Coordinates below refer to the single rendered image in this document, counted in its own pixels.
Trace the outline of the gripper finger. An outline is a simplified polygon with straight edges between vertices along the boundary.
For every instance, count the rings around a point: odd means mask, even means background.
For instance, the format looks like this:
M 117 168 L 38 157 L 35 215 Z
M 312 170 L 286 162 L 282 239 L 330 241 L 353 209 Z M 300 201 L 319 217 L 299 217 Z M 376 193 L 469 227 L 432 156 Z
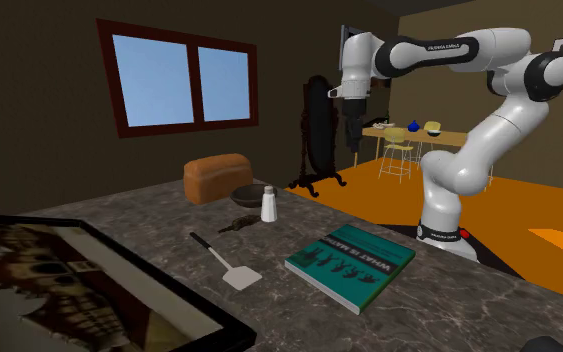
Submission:
M 351 152 L 359 151 L 362 130 L 363 121 L 361 118 L 347 117 L 345 119 L 345 141 Z

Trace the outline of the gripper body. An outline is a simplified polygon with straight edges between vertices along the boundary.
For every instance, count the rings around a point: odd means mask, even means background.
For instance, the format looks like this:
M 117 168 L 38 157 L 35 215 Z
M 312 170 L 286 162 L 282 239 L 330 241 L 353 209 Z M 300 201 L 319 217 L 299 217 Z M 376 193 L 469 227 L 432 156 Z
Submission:
M 367 111 L 366 99 L 344 99 L 343 115 L 347 118 L 361 119 Z

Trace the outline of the dark standing mirror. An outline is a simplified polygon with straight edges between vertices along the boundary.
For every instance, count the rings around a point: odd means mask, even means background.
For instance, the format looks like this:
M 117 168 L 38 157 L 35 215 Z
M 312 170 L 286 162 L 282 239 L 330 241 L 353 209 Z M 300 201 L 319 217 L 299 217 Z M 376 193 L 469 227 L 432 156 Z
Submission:
M 334 178 L 341 187 L 347 182 L 336 171 L 335 148 L 338 110 L 327 96 L 332 88 L 322 75 L 315 75 L 303 85 L 301 128 L 301 166 L 297 179 L 288 184 L 290 189 L 306 188 L 314 198 L 319 196 L 313 184 Z

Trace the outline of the wooden dining table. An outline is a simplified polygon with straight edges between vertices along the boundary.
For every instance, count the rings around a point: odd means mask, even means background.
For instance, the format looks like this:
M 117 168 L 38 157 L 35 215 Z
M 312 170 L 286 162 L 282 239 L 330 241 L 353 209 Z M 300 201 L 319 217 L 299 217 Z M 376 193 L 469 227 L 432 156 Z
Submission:
M 380 141 L 385 139 L 385 133 L 388 130 L 395 129 L 394 124 L 384 124 L 383 128 L 369 126 L 362 129 L 363 137 L 375 137 L 377 139 L 376 156 L 375 159 L 379 158 L 380 151 Z M 409 162 L 415 162 L 419 164 L 422 157 L 422 146 L 424 144 L 451 146 L 451 147 L 462 147 L 467 139 L 466 133 L 461 132 L 448 132 L 441 130 L 424 130 L 418 129 L 417 131 L 409 131 L 407 128 L 403 128 L 405 132 L 404 142 L 416 143 L 416 154 L 408 158 Z

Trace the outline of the white salt shaker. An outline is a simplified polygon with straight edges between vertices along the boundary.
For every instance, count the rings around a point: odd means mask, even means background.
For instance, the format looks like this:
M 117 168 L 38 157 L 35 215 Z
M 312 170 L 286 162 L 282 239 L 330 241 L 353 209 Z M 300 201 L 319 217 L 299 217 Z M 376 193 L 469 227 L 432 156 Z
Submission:
M 263 222 L 267 223 L 277 220 L 276 195 L 274 193 L 274 187 L 271 185 L 264 187 L 260 217 Z

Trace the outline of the dark grey bowl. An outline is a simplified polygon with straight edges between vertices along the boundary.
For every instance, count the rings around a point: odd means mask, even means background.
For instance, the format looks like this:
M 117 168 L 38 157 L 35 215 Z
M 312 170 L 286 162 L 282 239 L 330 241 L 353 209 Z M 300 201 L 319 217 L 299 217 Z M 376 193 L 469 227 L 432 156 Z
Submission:
M 266 184 L 250 184 L 235 189 L 230 198 L 237 204 L 246 208 L 260 208 L 265 193 Z

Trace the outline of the teal book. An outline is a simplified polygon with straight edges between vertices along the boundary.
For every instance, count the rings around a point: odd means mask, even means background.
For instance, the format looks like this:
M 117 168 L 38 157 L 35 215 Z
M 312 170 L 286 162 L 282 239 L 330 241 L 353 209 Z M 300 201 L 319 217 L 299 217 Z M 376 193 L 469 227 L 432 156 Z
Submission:
M 285 267 L 361 314 L 415 258 L 412 249 L 344 225 L 285 259 Z

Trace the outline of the brown bread loaf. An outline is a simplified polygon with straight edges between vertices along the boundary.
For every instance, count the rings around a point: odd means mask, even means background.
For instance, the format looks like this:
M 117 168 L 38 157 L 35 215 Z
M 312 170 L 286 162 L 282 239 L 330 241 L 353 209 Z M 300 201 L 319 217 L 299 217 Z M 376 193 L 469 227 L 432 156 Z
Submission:
M 228 197 L 235 189 L 252 182 L 251 163 L 241 154 L 209 156 L 184 165 L 184 192 L 197 205 Z

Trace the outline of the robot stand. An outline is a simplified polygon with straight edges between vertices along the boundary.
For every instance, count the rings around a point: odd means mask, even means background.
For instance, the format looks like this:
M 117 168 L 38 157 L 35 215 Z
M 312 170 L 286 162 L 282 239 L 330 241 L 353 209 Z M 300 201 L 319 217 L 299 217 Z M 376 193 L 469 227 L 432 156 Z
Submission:
M 398 232 L 410 238 L 415 238 L 417 235 L 417 227 L 411 225 L 392 225 L 392 224 L 382 224 L 389 230 Z M 507 273 L 513 277 L 522 279 L 522 276 L 518 274 L 513 268 L 511 268 L 507 263 L 495 255 L 489 248 L 487 248 L 483 243 L 476 239 L 471 233 L 466 229 L 460 228 L 459 234 L 464 240 L 466 240 L 472 248 L 476 251 L 478 261 L 488 267 L 496 269 L 498 271 Z

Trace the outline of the black framed picture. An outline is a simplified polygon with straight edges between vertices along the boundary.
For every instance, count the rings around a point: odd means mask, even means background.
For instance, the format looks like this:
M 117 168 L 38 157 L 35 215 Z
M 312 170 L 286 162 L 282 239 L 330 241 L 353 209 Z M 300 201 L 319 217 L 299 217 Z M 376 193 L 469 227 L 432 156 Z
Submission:
M 0 215 L 0 352 L 246 352 L 256 336 L 81 220 Z

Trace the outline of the grey wall picture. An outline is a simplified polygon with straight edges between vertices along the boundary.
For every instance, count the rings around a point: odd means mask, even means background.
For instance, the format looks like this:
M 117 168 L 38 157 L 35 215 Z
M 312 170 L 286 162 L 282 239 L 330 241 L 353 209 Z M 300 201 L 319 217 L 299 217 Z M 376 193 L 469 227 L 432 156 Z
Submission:
M 356 36 L 363 33 L 363 30 L 349 25 L 341 26 L 339 71 L 342 72 L 348 64 L 355 63 L 361 52 L 361 39 Z

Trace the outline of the window with dark red frame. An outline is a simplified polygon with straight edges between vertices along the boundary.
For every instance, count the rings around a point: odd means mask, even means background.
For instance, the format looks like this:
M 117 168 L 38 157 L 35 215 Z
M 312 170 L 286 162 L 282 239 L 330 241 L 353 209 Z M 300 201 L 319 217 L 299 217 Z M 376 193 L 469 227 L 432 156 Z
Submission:
M 118 136 L 254 127 L 257 47 L 96 20 Z

